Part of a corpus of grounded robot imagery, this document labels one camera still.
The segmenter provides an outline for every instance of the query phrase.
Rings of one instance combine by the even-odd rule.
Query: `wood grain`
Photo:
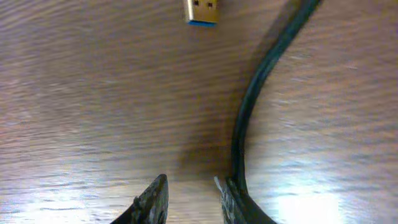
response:
[[[213,176],[288,6],[222,1],[207,29],[181,0],[0,1],[0,222],[109,223],[166,173],[168,223],[221,223]],[[397,10],[325,1],[264,85],[246,176],[275,221],[398,222]]]

